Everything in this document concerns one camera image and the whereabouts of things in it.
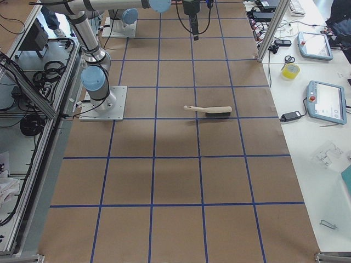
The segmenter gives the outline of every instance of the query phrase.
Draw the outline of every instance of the scissors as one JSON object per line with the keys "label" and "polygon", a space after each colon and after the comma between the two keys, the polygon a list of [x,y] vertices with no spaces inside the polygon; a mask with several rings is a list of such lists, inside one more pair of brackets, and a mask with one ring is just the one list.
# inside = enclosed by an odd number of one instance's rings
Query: scissors
{"label": "scissors", "polygon": [[280,71],[283,70],[283,68],[285,67],[286,64],[294,63],[294,62],[295,62],[295,58],[294,58],[293,56],[290,56],[290,55],[289,55],[289,56],[286,56],[286,57],[284,58],[284,60],[285,60],[285,64],[283,65],[283,67],[281,68]]}

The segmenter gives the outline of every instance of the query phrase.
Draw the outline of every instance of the tablet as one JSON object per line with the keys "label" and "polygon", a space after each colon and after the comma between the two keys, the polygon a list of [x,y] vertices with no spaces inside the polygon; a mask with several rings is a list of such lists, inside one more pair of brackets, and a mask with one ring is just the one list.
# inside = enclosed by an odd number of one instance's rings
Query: tablet
{"label": "tablet", "polygon": [[313,118],[346,124],[344,88],[319,81],[311,81],[307,87],[307,111]]}
{"label": "tablet", "polygon": [[297,44],[304,58],[332,60],[333,53],[330,49],[326,35],[317,33],[300,32]]}

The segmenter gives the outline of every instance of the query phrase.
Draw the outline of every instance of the yellow tape roll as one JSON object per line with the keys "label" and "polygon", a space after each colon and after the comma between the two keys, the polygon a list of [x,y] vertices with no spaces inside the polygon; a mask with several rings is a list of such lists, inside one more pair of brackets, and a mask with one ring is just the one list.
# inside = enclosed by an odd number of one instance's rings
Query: yellow tape roll
{"label": "yellow tape roll", "polygon": [[297,66],[294,63],[289,63],[286,64],[282,70],[282,74],[284,77],[289,78],[289,79],[294,79],[300,72],[299,66]]}

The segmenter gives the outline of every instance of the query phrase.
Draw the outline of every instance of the brush handle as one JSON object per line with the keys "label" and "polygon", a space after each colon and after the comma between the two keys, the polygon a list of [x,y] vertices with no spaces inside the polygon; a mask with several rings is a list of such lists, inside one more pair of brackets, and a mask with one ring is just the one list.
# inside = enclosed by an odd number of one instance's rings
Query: brush handle
{"label": "brush handle", "polygon": [[186,111],[197,111],[197,112],[204,112],[204,113],[226,113],[232,112],[232,108],[230,106],[226,107],[195,107],[195,106],[184,106]]}

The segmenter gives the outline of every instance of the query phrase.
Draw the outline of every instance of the black round object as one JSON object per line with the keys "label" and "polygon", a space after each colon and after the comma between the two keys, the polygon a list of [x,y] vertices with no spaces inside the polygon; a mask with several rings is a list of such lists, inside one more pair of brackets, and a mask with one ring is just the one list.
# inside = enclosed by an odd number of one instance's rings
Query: black round object
{"label": "black round object", "polygon": [[25,116],[20,122],[20,129],[23,135],[35,136],[38,135],[44,128],[45,120],[37,114]]}

